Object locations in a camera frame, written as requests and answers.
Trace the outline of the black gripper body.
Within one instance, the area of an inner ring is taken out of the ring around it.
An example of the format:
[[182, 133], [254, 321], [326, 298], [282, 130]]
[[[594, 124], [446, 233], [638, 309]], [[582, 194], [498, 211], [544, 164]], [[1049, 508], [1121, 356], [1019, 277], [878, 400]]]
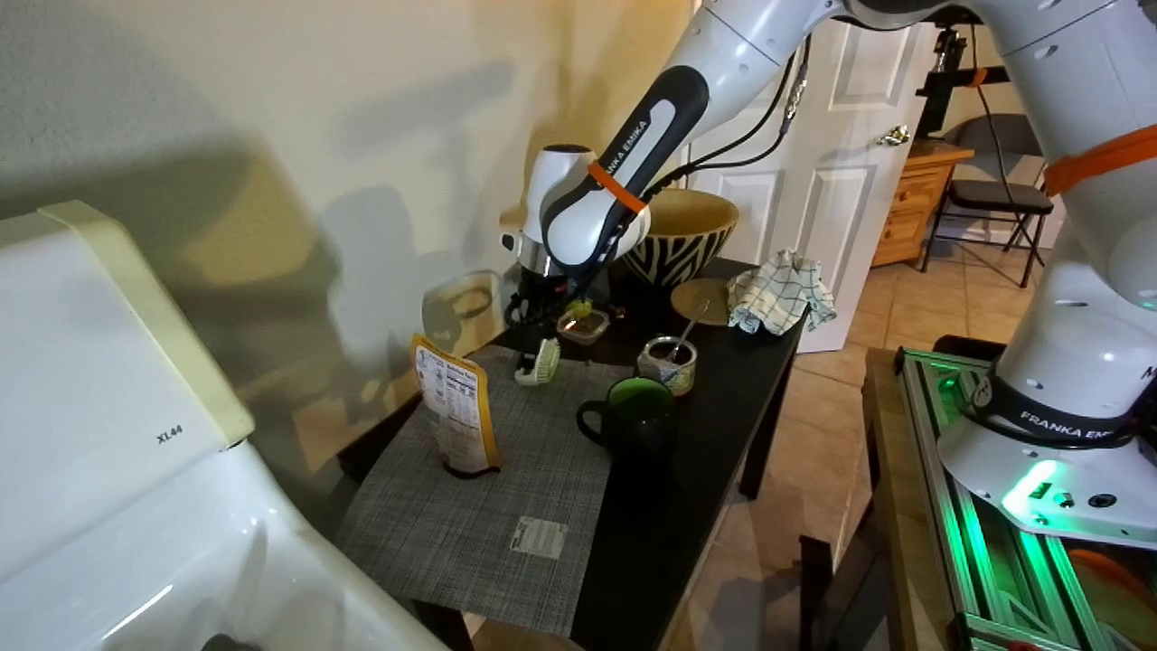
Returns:
[[579, 270], [564, 270], [544, 242], [505, 233], [503, 246], [517, 256], [515, 293], [505, 300], [511, 317], [561, 311], [582, 293], [587, 277]]

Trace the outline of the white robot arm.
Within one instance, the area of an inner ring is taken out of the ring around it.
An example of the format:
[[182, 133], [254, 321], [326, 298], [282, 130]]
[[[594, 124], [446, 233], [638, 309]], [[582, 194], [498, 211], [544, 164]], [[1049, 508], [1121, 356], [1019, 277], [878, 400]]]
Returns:
[[588, 277], [652, 233], [671, 148], [746, 110], [819, 27], [891, 33], [940, 10], [990, 33], [1034, 146], [1031, 189], [1064, 227], [938, 456], [1028, 533], [1152, 550], [1157, 464], [1135, 423], [1157, 375], [1152, 0], [704, 0], [603, 151], [538, 164], [522, 256]]

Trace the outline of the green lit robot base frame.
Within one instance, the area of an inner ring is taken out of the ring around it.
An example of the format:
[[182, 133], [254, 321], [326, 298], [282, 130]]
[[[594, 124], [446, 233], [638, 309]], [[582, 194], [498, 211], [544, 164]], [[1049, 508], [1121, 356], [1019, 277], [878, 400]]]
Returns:
[[1019, 533], [940, 470], [968, 359], [872, 352], [863, 423], [900, 651], [1157, 651], [1152, 557]]

